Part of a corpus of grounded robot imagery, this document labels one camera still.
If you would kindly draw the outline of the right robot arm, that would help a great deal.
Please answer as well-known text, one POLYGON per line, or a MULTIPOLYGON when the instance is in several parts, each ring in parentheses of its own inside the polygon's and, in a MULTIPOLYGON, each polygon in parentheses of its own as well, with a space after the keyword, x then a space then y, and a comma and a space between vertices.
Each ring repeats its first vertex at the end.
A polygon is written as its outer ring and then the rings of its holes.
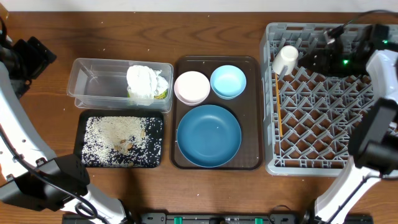
POLYGON ((392 180, 397 169, 397 44, 389 41, 389 27, 366 26, 357 48, 342 53, 345 27, 325 31, 327 46, 306 54, 300 66, 331 77, 369 75, 374 105, 351 133, 349 158, 329 189, 314 200, 302 223, 344 223, 356 202, 376 183, 392 180))

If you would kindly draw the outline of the white napkin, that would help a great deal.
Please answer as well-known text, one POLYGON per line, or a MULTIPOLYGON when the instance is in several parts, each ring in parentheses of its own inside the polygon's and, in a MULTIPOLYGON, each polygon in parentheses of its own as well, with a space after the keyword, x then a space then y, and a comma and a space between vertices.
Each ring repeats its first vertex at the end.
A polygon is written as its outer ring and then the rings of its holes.
POLYGON ((149 106, 156 99, 154 96, 169 91, 169 82, 161 76, 161 70, 153 70, 148 66, 133 65, 126 74, 127 90, 130 89, 132 100, 137 105, 149 106))

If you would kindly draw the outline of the pink bowl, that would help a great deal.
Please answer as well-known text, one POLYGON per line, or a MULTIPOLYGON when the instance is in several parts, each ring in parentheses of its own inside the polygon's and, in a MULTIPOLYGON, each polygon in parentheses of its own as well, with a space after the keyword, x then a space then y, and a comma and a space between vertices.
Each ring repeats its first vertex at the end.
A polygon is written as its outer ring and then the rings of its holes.
POLYGON ((174 84, 175 96, 188 106, 202 103, 210 94, 210 89, 209 79, 196 71, 182 73, 174 84))

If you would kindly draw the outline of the dark blue plate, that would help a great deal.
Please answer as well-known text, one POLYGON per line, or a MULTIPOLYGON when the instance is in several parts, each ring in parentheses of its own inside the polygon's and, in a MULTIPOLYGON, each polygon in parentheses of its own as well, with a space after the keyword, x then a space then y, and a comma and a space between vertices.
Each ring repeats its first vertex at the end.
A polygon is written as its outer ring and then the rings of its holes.
POLYGON ((242 142, 241 126, 227 109, 201 105, 178 124, 177 145, 183 156, 199 167, 220 167, 232 160, 242 142))

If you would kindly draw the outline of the light blue bowl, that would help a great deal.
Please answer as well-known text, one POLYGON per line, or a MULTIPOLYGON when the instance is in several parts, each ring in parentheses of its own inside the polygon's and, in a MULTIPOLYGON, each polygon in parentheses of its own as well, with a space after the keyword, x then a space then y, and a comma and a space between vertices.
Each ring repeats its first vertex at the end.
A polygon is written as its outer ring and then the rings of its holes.
POLYGON ((245 73, 234 65, 216 68, 210 77, 210 85, 215 94, 224 100, 232 100, 246 88, 245 73))

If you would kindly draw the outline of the green yellow snack wrapper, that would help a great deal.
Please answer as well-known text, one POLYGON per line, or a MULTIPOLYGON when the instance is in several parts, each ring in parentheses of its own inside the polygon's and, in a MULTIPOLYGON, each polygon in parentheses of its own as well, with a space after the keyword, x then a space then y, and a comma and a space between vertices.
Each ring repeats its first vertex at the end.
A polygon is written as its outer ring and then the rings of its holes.
MULTIPOLYGON (((127 96, 132 98, 132 94, 133 94, 133 92, 130 89, 128 89, 127 90, 127 96)), ((154 99, 163 100, 163 99, 165 99, 167 97, 167 95, 168 95, 168 91, 165 90, 163 93, 154 96, 154 99)))

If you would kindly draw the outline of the cream cup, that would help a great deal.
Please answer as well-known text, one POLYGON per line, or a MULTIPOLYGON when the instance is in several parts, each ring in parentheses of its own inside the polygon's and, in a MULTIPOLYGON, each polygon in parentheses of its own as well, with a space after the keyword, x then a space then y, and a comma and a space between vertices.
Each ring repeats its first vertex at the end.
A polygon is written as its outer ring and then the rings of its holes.
POLYGON ((298 57, 299 52, 294 46, 286 45, 282 47, 272 62, 273 71, 280 75, 284 67, 287 67, 285 75, 292 73, 297 64, 298 57))

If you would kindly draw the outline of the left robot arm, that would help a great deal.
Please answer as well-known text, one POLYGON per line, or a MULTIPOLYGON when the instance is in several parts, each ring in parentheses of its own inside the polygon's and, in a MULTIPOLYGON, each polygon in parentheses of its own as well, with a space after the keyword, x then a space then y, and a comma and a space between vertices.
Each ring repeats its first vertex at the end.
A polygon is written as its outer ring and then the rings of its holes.
POLYGON ((72 212, 90 223, 137 223, 121 200, 91 184, 77 156, 58 157, 25 113, 20 98, 55 59, 35 37, 12 44, 1 34, 1 202, 72 212))

